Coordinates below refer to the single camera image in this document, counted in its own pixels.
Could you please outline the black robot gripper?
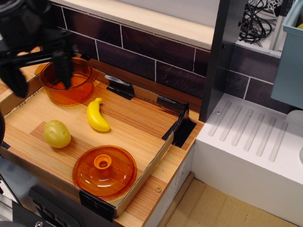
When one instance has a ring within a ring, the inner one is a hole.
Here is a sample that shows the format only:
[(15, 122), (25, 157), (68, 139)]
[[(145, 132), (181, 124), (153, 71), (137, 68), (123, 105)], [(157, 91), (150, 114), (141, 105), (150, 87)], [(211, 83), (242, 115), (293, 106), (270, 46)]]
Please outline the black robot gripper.
[(71, 87), (72, 57), (77, 49), (71, 33), (57, 28), (48, 0), (2, 0), (0, 2), (0, 78), (18, 96), (28, 92), (19, 68), (53, 62), (65, 89)]

